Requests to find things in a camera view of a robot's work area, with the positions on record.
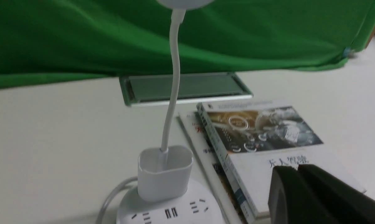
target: book spine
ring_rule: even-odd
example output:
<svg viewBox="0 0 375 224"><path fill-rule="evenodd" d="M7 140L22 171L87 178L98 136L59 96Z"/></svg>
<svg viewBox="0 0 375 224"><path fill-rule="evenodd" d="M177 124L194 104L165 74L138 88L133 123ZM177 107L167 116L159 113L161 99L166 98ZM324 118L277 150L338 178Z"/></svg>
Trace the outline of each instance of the book spine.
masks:
<svg viewBox="0 0 375 224"><path fill-rule="evenodd" d="M217 133L215 127L212 125L212 122L203 108L202 104L197 105L197 110L199 113L199 117L203 123L204 129L206 130L206 133L210 139L211 144L213 145L214 151L216 152L216 156L218 157L222 168L225 172L226 178L228 179L230 186L232 187L232 190L235 194L235 197L237 199L237 202L243 212L244 217L246 218L246 221L248 224L254 224L255 223L255 217L253 215L253 210L251 210L245 194L240 189L239 183L236 180L236 177L233 175L232 170L229 168L229 166L226 164L226 157L227 157L227 150L225 146L223 145L221 138L219 134Z"/></svg>
<svg viewBox="0 0 375 224"><path fill-rule="evenodd" d="M236 170L236 167L235 165L233 164L233 162L230 160L230 158L228 157L226 159L226 165L230 168L230 171L233 173L233 175L235 176L236 178L236 181L237 183L239 184L240 186L240 189L242 190L243 194L246 196L246 200L250 206L250 209L254 212L255 215L258 214L258 211L256 210L255 208L255 205L254 205L254 201L253 199L251 198L249 192L247 191L247 187L243 184L242 180L241 180L241 177L239 175L239 172Z"/></svg>

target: power strip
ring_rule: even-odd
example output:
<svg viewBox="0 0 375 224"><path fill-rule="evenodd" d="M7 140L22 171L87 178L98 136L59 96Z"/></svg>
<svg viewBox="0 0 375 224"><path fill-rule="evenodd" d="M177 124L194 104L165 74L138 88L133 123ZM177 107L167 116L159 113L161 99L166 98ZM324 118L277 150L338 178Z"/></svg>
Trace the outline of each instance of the power strip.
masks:
<svg viewBox="0 0 375 224"><path fill-rule="evenodd" d="M186 193L178 198L150 203L129 190L117 211L116 224L222 224L221 210L212 193L190 179Z"/></svg>

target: book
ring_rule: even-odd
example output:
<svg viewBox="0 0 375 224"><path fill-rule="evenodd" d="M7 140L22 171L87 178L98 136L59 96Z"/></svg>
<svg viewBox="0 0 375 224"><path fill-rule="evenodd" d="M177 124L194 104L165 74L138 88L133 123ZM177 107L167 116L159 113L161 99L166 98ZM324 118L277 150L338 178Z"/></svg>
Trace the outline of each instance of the book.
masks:
<svg viewBox="0 0 375 224"><path fill-rule="evenodd" d="M184 131L203 167L210 187L230 224L253 224L254 215L249 209L239 184L231 170L225 173L209 142L197 112L179 113Z"/></svg>
<svg viewBox="0 0 375 224"><path fill-rule="evenodd" d="M284 100L199 103L197 109L224 171L232 171L255 219L269 217L275 166L315 164L356 190L366 190Z"/></svg>

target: green backdrop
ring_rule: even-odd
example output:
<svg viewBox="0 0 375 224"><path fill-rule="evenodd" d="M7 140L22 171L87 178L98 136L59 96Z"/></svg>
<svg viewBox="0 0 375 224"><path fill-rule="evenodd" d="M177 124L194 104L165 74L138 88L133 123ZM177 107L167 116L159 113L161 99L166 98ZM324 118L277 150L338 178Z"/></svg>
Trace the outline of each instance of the green backdrop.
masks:
<svg viewBox="0 0 375 224"><path fill-rule="evenodd" d="M0 88L167 74L171 11L155 0L0 1ZM375 0L216 0L179 31L183 73L341 67Z"/></svg>

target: cover image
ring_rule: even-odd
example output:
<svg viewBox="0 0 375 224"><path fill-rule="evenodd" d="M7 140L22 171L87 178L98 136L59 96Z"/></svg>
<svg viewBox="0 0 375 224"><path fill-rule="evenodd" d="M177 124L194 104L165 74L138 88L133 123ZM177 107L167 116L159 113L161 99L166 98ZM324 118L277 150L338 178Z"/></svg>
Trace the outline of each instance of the cover image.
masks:
<svg viewBox="0 0 375 224"><path fill-rule="evenodd" d="M208 112L208 116L228 153L261 152L323 143L291 106Z"/></svg>

